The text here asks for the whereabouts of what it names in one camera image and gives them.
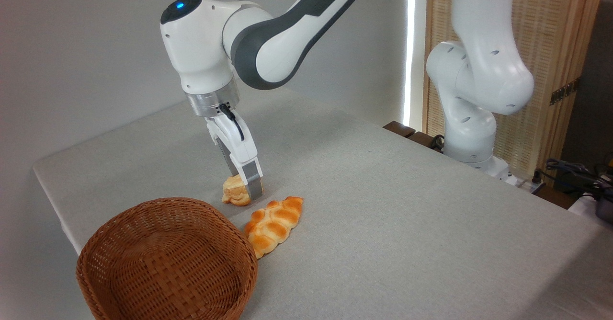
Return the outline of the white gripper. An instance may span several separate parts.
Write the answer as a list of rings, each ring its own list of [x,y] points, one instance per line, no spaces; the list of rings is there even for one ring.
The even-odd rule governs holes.
[[[216,145],[219,145],[232,176],[239,174],[252,201],[263,195],[262,170],[258,150],[251,132],[239,114],[234,121],[227,115],[206,119],[206,127]]]

